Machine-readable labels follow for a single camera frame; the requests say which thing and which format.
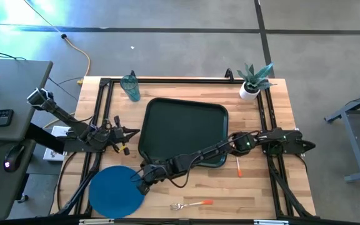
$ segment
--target gray metal stand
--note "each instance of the gray metal stand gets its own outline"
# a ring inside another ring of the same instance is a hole
[[[359,148],[359,144],[357,142],[358,136],[357,136],[357,134],[354,133],[353,127],[351,126],[350,117],[349,117],[350,114],[360,114],[360,111],[356,111],[359,108],[360,108],[360,98],[345,105],[340,110],[333,113],[332,115],[325,117],[324,120],[328,123],[331,123],[335,119],[338,119],[338,118],[342,119],[342,121],[344,122],[345,128],[346,128],[346,131],[347,131],[349,141],[351,142],[352,150],[354,151],[357,165],[360,170],[360,148]],[[346,176],[344,179],[347,182],[360,180],[360,172]]]

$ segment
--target green plant leaf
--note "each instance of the green plant leaf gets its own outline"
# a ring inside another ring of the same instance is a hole
[[[272,69],[273,67],[273,62],[265,67],[263,67],[259,72],[257,72],[255,74],[255,77],[258,77],[258,78],[265,78],[269,75],[270,73],[270,70]]]
[[[273,86],[273,85],[276,85],[276,84],[271,84],[271,83],[269,83],[269,82],[263,82],[263,83],[260,83],[258,86],[257,86],[257,88],[259,89],[259,90],[265,90],[265,89],[267,89],[267,88],[270,88],[271,86]]]
[[[251,74],[254,74],[254,65],[251,64],[251,66],[249,67],[249,72],[251,72]]]
[[[244,64],[245,64],[245,71],[247,72],[248,81],[250,81],[251,79],[254,78],[254,73],[250,72],[251,68],[248,69],[248,65],[246,63],[244,63]]]
[[[255,84],[262,84],[262,83],[268,83],[269,81],[266,80],[266,77],[257,78],[255,81]]]
[[[250,82],[247,83],[247,88],[249,90],[258,90],[258,87],[256,84],[251,84]]]
[[[243,74],[243,72],[237,71],[237,73],[238,73],[238,76],[242,77],[245,81],[248,81],[247,76],[245,76],[245,75]]]

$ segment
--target yellow cable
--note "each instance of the yellow cable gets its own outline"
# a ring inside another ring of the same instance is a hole
[[[52,28],[54,28],[60,35],[62,35],[63,33],[58,30],[54,25],[52,25],[50,22],[48,22],[48,20],[46,18],[44,18],[39,12],[37,12],[36,9],[34,9],[26,0],[23,0],[35,13],[37,13],[44,21],[46,21]],[[73,45],[69,39],[67,37],[64,38],[65,41],[72,46],[72,48],[74,48],[75,50],[79,51],[80,53],[83,53],[86,57],[87,57],[87,70],[84,76],[88,75],[88,72],[90,70],[90,65],[91,65],[91,59],[90,57],[87,55],[87,53],[85,53],[83,50],[79,49],[78,47],[76,47],[75,45]],[[83,83],[83,79],[81,79],[81,81],[77,82],[78,84],[82,84]]]
[[[78,47],[74,46],[67,37],[65,37],[65,41],[70,44],[70,46],[72,46],[75,50],[79,51],[80,53],[83,53],[86,57],[87,57],[87,61],[88,61],[88,65],[87,65],[87,70],[84,76],[88,75],[88,71],[90,70],[90,65],[91,65],[91,59],[90,57],[87,55],[87,53],[85,53],[83,50],[79,49]]]

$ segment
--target computer mouse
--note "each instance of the computer mouse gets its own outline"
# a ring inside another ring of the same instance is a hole
[[[5,155],[4,170],[8,173],[16,171],[22,161],[24,145],[17,144],[13,146]]]

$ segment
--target white pot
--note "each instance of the white pot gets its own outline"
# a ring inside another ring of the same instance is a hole
[[[244,88],[245,82],[242,84],[241,88],[240,88],[240,97],[243,100],[247,100],[247,101],[252,101],[256,98],[256,96],[259,94],[259,92],[261,92],[261,90],[258,90],[256,93],[250,93],[247,92]]]

